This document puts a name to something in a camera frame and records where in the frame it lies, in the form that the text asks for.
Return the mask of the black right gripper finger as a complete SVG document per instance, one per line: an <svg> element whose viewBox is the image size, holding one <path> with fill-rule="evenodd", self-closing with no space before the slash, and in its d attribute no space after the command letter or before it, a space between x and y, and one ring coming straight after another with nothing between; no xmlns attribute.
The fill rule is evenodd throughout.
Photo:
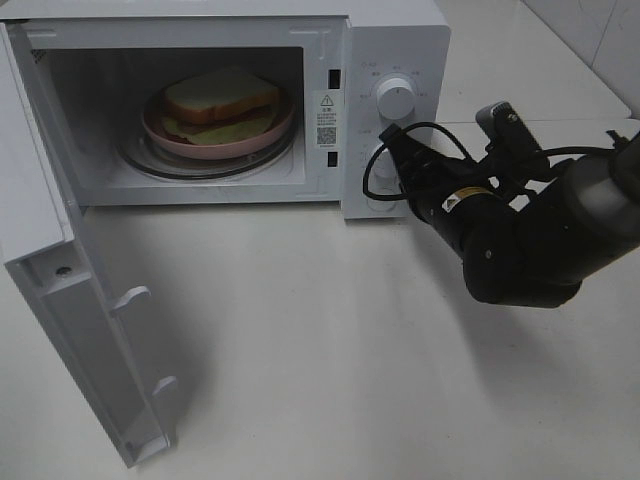
<svg viewBox="0 0 640 480"><path fill-rule="evenodd" d="M380 135L395 165L422 165L439 158L439 153L411 137L398 125L390 125Z"/></svg>
<svg viewBox="0 0 640 480"><path fill-rule="evenodd" d="M383 146L391 153L402 192L411 193L415 183L415 146L411 142L384 143Z"/></svg>

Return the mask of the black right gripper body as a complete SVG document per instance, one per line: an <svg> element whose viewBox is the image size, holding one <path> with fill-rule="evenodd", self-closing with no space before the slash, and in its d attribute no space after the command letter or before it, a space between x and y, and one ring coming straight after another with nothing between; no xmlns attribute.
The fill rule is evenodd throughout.
<svg viewBox="0 0 640 480"><path fill-rule="evenodd" d="M409 204L424 200L429 205L441 206L452 194L474 188L479 192L469 194L463 201L472 197L486 197L491 203L500 202L495 189L489 185L486 168L472 159L454 158L439 153L439 158L435 161L415 165L414 181L411 193L403 193L399 184L399 198Z"/></svg>

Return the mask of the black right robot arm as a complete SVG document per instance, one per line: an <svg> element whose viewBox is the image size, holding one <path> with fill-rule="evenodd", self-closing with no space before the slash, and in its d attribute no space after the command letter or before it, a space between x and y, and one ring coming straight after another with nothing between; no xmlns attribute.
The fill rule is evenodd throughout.
<svg viewBox="0 0 640 480"><path fill-rule="evenodd" d="M380 136L403 199L461 259L471 296L555 308L639 245L639 141L545 150L498 127L481 161L451 158L390 126Z"/></svg>

